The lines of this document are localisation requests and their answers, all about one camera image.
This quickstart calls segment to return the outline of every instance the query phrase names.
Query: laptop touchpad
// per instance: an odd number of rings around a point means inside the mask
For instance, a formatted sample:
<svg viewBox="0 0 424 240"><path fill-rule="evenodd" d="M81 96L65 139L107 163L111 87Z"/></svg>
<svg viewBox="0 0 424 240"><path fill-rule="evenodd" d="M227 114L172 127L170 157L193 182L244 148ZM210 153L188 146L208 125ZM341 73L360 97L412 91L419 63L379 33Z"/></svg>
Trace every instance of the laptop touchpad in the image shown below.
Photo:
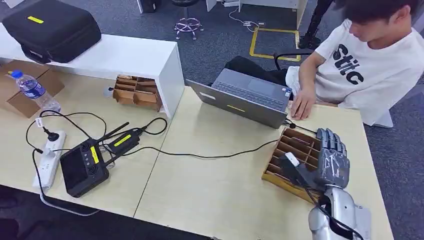
<svg viewBox="0 0 424 240"><path fill-rule="evenodd" d="M274 92L275 86L267 83L266 81L258 81L256 79L250 80L249 85L247 86L250 90L259 92L268 96L271 96Z"/></svg>

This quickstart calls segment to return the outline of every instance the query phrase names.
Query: black controller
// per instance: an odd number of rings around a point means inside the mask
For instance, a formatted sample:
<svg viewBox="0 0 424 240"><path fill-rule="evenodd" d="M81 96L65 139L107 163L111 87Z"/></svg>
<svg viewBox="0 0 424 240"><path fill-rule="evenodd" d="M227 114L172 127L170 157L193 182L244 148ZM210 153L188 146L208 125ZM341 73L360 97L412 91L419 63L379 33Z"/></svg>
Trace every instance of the black controller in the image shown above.
<svg viewBox="0 0 424 240"><path fill-rule="evenodd" d="M60 157L66 192L79 198L109 178L108 163L121 157L125 151L116 154L105 163L99 143L130 124L126 122L100 139L89 138Z"/></svg>

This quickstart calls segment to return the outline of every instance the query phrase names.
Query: plastic bottle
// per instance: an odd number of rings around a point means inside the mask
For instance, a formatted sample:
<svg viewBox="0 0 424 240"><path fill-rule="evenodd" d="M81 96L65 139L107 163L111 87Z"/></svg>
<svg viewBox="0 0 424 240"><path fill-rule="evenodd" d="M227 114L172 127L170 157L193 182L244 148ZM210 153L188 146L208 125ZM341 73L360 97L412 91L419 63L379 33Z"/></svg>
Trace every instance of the plastic bottle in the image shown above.
<svg viewBox="0 0 424 240"><path fill-rule="evenodd" d="M37 79L30 75L24 75L19 70L13 71L10 76L16 80L16 84L23 94L34 100L42 110L61 111L61 105L41 86Z"/></svg>

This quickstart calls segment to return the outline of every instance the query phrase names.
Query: yellow tape marking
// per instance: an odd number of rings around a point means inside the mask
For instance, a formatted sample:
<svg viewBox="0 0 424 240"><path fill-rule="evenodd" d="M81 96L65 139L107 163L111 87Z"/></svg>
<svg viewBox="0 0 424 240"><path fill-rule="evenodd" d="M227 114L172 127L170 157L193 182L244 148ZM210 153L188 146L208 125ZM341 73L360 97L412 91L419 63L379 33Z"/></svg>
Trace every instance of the yellow tape marking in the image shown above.
<svg viewBox="0 0 424 240"><path fill-rule="evenodd" d="M246 112L245 110L241 110L240 108L237 108L235 106L227 105L227 107L230 107L230 108L235 109L235 110L239 110L239 111L241 111L243 113Z"/></svg>
<svg viewBox="0 0 424 240"><path fill-rule="evenodd" d="M255 46L256 46L256 39L258 38L258 32L259 31L266 31L266 32L278 32L278 33L292 33L294 34L294 42L296 45L296 49L299 49L299 31L293 31L293 30L282 30L282 29L271 29L271 28L255 28L255 32L253 33L253 37L252 37L252 42L250 45L250 55L252 57L258 57L258 58L264 58L264 59L274 59L274 56L272 55L266 55L266 54L256 54L255 53ZM300 55L296 55L296 58L292 58L292 57L284 57L284 56L280 56L278 58L278 60L287 60L287 61L292 61L292 62L300 62L301 60L301 56Z"/></svg>
<svg viewBox="0 0 424 240"><path fill-rule="evenodd" d="M118 147L119 145L121 145L123 142L125 142L126 140L128 140L129 138L131 138L131 135L128 134L126 135L124 138L122 138L121 140L119 140L117 143L115 143L113 146Z"/></svg>
<svg viewBox="0 0 424 240"><path fill-rule="evenodd" d="M29 16L29 17L28 17L28 19L29 19L29 20L32 20L32 21L34 21L34 22L36 22L36 23L38 23L38 24L42 24L42 23L44 23L44 21L43 21L43 20L38 19L38 18L33 17L33 16Z"/></svg>
<svg viewBox="0 0 424 240"><path fill-rule="evenodd" d="M94 146L92 146L90 147L90 150L91 150L91 155L93 156L93 159L94 159L94 164L98 164L99 158L97 157L96 149L94 148Z"/></svg>

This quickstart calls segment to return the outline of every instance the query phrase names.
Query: silver robotic arm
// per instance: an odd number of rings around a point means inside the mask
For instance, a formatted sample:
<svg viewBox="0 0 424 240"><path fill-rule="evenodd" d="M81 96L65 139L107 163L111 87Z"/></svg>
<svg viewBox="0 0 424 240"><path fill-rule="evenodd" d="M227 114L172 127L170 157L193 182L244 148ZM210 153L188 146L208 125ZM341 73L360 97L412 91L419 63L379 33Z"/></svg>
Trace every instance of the silver robotic arm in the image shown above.
<svg viewBox="0 0 424 240"><path fill-rule="evenodd" d="M371 239L371 213L355 204L349 193L338 187L329 187L319 204L331 216L358 232L364 240ZM318 206L309 212L309 229L313 240L360 240L352 231L333 222Z"/></svg>
<svg viewBox="0 0 424 240"><path fill-rule="evenodd" d="M331 130L318 129L321 140L318 169L310 172L305 164L288 152L280 157L282 174L305 188L315 207L309 213L309 229L313 240L370 240L371 213L355 204L344 188L349 182L350 161L346 146ZM321 192L316 202L309 189Z"/></svg>

